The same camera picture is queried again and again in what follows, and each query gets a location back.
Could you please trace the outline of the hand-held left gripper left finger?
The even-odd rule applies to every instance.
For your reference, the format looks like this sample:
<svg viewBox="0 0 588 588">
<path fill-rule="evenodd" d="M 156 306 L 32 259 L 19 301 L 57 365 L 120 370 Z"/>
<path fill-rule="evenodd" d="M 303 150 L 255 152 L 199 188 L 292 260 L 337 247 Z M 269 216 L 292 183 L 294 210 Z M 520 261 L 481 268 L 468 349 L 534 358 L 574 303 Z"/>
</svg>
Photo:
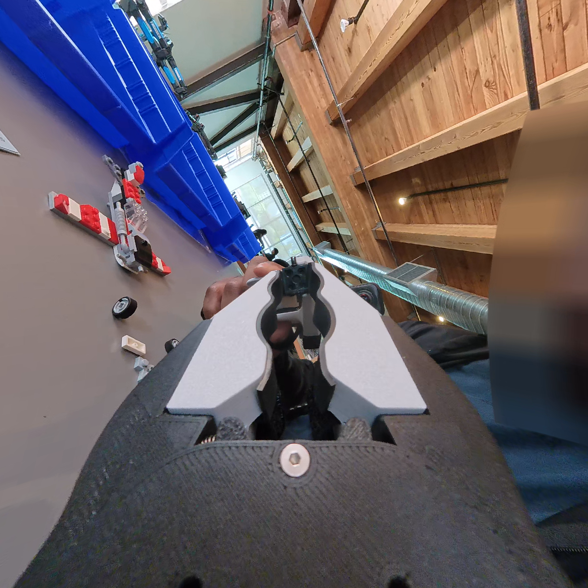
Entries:
<svg viewBox="0 0 588 588">
<path fill-rule="evenodd" d="M 174 415 L 239 419 L 249 427 L 276 408 L 273 350 L 280 271 L 273 270 L 247 288 L 211 320 L 166 409 Z"/>
</svg>

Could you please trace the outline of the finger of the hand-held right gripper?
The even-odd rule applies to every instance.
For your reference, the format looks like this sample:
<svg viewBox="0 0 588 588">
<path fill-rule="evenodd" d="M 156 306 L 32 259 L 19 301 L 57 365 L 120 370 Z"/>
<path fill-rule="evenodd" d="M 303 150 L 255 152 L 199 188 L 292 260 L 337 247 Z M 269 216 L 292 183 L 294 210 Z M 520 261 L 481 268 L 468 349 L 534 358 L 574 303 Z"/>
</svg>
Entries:
<svg viewBox="0 0 588 588">
<path fill-rule="evenodd" d="M 313 311 L 302 307 L 279 309 L 276 320 L 274 350 L 289 350 L 299 337 L 304 349 L 319 349 L 322 335 L 313 322 Z"/>
</svg>

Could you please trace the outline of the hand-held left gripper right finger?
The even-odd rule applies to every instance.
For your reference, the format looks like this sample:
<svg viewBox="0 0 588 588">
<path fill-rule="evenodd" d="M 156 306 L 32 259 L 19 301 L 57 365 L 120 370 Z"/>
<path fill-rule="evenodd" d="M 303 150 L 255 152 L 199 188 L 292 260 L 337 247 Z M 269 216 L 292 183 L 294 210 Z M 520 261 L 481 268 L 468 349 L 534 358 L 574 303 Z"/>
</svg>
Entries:
<svg viewBox="0 0 588 588">
<path fill-rule="evenodd" d="M 315 309 L 321 302 L 330 326 L 319 362 L 334 386 L 328 411 L 341 423 L 359 417 L 372 425 L 381 415 L 421 415 L 426 409 L 383 316 L 322 266 Z"/>
</svg>

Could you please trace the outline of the small grey toy piece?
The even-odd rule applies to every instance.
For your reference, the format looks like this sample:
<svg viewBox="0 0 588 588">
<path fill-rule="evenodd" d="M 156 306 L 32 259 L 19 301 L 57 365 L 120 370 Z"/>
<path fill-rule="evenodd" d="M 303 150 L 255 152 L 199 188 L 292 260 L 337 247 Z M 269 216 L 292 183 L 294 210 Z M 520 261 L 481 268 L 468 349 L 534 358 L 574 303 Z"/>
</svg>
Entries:
<svg viewBox="0 0 588 588">
<path fill-rule="evenodd" d="M 309 295 L 316 298 L 320 287 L 320 275 L 316 263 L 298 263 L 281 270 L 282 294 L 287 297 Z"/>
</svg>

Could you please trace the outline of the red white toy brick airplane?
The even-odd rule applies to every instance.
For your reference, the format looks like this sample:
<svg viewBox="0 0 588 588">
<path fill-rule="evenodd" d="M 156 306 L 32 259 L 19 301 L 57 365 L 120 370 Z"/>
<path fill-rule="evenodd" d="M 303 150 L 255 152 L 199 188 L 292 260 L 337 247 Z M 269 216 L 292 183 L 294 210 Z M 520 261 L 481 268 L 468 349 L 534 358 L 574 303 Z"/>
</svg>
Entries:
<svg viewBox="0 0 588 588">
<path fill-rule="evenodd" d="M 48 193 L 49 210 L 111 246 L 115 261 L 128 272 L 170 275 L 170 267 L 154 253 L 145 235 L 148 214 L 142 202 L 146 196 L 143 164 L 136 161 L 122 168 L 108 155 L 103 155 L 102 161 L 114 177 L 107 213 L 57 192 Z"/>
</svg>

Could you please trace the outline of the grey desk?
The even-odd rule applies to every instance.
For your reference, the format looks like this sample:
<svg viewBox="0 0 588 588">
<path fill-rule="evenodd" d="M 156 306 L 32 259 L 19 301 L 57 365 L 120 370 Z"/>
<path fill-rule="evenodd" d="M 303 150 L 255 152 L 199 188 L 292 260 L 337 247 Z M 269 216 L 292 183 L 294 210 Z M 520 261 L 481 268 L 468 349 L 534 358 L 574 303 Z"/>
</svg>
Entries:
<svg viewBox="0 0 588 588">
<path fill-rule="evenodd" d="M 4 45 L 1 131 L 1 587 L 12 587 L 60 517 L 93 445 L 136 386 L 128 334 L 150 364 L 201 320 L 205 291 L 239 274 L 151 202 L 147 236 L 171 275 L 133 275 L 109 246 L 48 208 L 48 193 L 107 211 L 116 157 Z M 126 320 L 111 310 L 138 302 Z"/>
</svg>

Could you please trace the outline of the person's right hand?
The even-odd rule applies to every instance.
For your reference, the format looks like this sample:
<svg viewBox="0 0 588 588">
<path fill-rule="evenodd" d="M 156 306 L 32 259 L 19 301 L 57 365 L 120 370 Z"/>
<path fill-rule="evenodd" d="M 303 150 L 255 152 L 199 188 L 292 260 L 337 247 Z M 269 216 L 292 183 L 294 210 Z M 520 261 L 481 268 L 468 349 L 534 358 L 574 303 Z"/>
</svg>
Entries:
<svg viewBox="0 0 588 588">
<path fill-rule="evenodd" d="M 282 270 L 283 265 L 268 261 L 264 256 L 254 257 L 246 266 L 244 275 L 226 278 L 211 284 L 205 292 L 201 318 L 211 319 L 223 308 L 247 290 L 247 282 L 253 278 L 262 278 L 271 271 Z"/>
</svg>

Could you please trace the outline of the person's legs in jeans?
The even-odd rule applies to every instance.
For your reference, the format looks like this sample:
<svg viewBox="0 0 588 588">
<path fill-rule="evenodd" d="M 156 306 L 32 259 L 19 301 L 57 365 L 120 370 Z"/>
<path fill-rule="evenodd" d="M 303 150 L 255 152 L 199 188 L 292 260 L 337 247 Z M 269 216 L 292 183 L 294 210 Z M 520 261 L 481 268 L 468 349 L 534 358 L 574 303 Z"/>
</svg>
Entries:
<svg viewBox="0 0 588 588">
<path fill-rule="evenodd" d="M 494 420 L 489 360 L 445 368 L 495 438 L 534 523 L 587 503 L 587 447 Z"/>
</svg>

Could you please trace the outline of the silver ventilation duct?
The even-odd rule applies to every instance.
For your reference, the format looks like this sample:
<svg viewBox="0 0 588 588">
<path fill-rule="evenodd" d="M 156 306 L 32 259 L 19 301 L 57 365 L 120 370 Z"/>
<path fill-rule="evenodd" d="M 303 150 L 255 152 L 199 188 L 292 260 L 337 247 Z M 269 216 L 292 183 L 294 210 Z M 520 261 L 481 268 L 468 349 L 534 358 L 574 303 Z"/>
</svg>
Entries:
<svg viewBox="0 0 588 588">
<path fill-rule="evenodd" d="M 441 316 L 476 334 L 488 334 L 489 299 L 437 282 L 437 269 L 406 262 L 391 269 L 332 249 L 324 241 L 313 247 L 321 261 L 378 285 L 402 300 Z"/>
</svg>

